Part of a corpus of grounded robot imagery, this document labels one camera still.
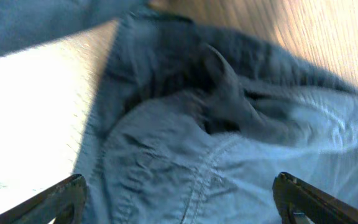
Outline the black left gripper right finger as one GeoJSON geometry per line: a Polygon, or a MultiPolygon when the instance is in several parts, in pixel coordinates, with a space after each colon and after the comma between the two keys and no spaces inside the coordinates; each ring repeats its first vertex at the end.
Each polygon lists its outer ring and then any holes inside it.
{"type": "Polygon", "coordinates": [[[284,224],[358,224],[358,209],[287,172],[276,176],[272,190],[284,224]]]}

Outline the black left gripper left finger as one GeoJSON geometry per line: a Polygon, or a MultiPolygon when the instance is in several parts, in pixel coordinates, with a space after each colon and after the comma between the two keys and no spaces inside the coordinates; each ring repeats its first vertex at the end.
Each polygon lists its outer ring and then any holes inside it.
{"type": "Polygon", "coordinates": [[[85,178],[73,174],[0,214],[0,224],[79,224],[87,191],[85,178]]]}

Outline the navy blue shorts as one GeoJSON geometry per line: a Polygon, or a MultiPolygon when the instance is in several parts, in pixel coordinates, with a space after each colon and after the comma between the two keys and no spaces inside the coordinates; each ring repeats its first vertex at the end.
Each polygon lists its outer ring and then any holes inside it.
{"type": "Polygon", "coordinates": [[[116,16],[81,223],[282,223],[281,172],[358,209],[358,89],[281,47],[145,1],[0,1],[0,56],[116,16]]]}

